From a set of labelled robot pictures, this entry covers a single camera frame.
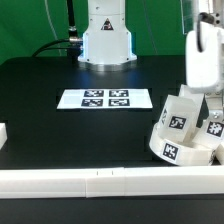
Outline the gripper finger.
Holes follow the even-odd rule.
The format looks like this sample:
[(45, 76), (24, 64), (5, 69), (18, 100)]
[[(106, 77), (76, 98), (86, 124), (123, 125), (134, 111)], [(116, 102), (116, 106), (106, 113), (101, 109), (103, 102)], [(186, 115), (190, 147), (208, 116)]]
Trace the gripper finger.
[(224, 120), (224, 92), (207, 93), (205, 100), (208, 107), (209, 118), (222, 122)]

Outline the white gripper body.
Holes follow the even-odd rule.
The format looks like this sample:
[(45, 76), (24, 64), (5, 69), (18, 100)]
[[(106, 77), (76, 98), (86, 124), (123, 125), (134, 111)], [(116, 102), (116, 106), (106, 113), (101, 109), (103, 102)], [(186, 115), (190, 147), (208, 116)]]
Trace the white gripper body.
[(224, 89), (224, 29), (211, 27), (205, 48), (198, 51), (196, 32), (186, 38), (186, 82), (197, 93), (214, 93)]

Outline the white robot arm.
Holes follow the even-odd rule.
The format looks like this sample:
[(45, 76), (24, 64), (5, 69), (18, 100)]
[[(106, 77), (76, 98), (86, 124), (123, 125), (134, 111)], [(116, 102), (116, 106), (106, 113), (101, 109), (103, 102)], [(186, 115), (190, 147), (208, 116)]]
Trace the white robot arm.
[[(186, 81), (203, 93), (209, 118), (224, 121), (224, 0), (189, 0), (193, 29), (186, 38)], [(137, 60), (125, 24), (125, 0), (88, 0), (81, 66), (116, 71)]]

